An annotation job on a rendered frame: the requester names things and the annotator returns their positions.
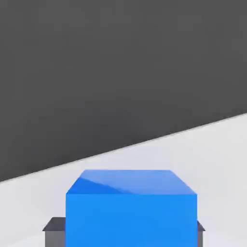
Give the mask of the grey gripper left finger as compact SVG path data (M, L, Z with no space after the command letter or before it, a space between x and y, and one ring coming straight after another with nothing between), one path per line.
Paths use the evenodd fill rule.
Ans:
M43 228L45 247L65 247L65 217L52 217Z

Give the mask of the small blue cube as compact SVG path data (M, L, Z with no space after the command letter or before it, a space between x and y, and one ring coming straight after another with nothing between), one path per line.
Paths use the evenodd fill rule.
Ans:
M66 193L65 247L197 247L197 194L170 170L85 170Z

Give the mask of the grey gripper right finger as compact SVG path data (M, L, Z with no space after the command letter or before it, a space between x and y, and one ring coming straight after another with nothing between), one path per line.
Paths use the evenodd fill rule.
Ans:
M203 247L203 236L205 231L202 224L197 221L197 247Z

